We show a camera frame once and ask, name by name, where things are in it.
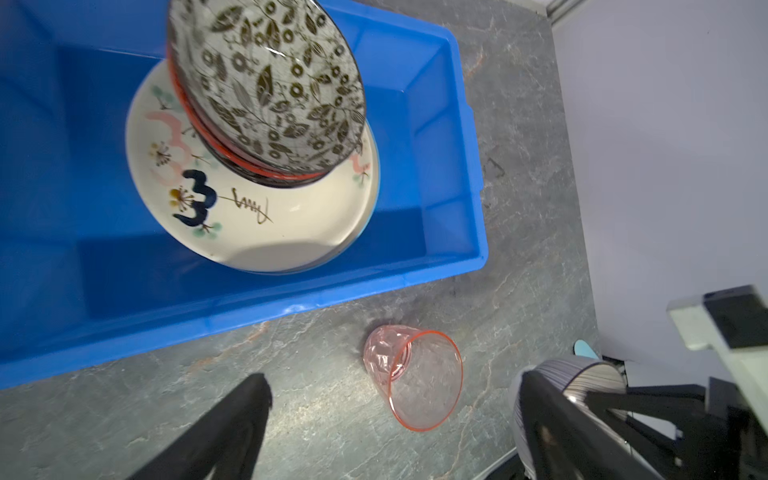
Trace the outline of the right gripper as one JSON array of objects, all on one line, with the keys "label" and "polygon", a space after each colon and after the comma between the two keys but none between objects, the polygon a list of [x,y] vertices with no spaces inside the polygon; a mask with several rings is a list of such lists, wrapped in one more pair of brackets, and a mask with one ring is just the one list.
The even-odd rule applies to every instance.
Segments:
[{"label": "right gripper", "polygon": [[589,392],[585,404],[665,479],[767,477],[767,434],[731,382]]}]

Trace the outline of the orange patterned bowl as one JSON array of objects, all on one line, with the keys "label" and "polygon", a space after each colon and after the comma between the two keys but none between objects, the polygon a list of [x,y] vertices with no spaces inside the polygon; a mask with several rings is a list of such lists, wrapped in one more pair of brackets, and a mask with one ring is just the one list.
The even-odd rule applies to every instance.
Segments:
[{"label": "orange patterned bowl", "polygon": [[178,75],[175,72],[173,49],[167,44],[165,50],[171,83],[191,126],[197,132],[205,147],[224,166],[233,170],[241,177],[249,179],[255,183],[261,183],[262,185],[278,182],[287,183],[288,185],[310,184],[323,179],[329,174],[329,171],[302,175],[284,174],[260,164],[252,164],[235,155],[234,152],[224,146],[204,124],[202,118],[190,102],[183,83],[179,81]]}]

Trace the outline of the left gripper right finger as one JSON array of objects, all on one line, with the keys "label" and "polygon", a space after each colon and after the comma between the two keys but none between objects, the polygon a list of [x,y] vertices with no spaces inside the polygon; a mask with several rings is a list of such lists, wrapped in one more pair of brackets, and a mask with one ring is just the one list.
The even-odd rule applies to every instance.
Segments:
[{"label": "left gripper right finger", "polygon": [[522,375],[518,398],[538,479],[656,477],[541,373]]}]

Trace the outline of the purple striped bowl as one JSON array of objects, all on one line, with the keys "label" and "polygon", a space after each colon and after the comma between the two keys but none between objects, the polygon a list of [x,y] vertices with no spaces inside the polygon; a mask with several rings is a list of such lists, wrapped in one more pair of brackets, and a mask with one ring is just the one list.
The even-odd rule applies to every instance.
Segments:
[{"label": "purple striped bowl", "polygon": [[628,443],[593,414],[584,402],[586,394],[591,391],[624,394],[627,386],[618,369],[602,360],[584,356],[566,355],[549,359],[536,366],[523,368],[516,375],[509,390],[514,416],[513,438],[527,479],[535,479],[536,474],[524,432],[519,391],[522,375],[530,371],[541,373],[566,399],[574,403],[625,451],[630,452]]}]

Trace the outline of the cream painted plate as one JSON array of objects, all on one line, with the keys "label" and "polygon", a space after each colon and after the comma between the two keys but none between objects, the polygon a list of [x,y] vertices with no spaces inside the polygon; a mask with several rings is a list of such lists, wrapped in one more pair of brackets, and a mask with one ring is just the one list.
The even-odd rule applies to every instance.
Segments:
[{"label": "cream painted plate", "polygon": [[166,61],[134,95],[125,144],[134,185],[159,224],[191,251],[238,270],[295,272],[330,261],[362,235],[379,196],[370,130],[357,152],[307,186],[271,188],[239,176],[194,132]]}]

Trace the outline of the olive leaf pattern bowl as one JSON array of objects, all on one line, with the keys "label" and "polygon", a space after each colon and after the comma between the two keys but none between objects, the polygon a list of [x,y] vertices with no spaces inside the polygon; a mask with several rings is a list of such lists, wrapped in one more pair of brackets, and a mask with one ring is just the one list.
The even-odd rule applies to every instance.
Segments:
[{"label": "olive leaf pattern bowl", "polygon": [[190,109],[247,166],[315,176],[361,147],[361,75],[318,2],[172,1],[167,34]]}]

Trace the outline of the pink glass cup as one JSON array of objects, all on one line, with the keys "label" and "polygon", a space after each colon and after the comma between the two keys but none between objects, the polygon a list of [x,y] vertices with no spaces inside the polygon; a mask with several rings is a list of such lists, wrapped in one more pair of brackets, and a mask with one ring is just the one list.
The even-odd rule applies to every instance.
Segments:
[{"label": "pink glass cup", "polygon": [[414,432],[441,425],[463,387],[460,351],[446,334],[405,325],[382,325],[367,337],[363,364],[395,419]]}]

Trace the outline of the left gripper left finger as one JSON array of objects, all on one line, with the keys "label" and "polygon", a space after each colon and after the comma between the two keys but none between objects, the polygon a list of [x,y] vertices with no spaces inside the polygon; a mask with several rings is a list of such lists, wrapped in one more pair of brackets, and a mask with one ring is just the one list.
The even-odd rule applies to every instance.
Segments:
[{"label": "left gripper left finger", "polygon": [[138,469],[132,479],[250,479],[261,450],[272,392],[255,373]]}]

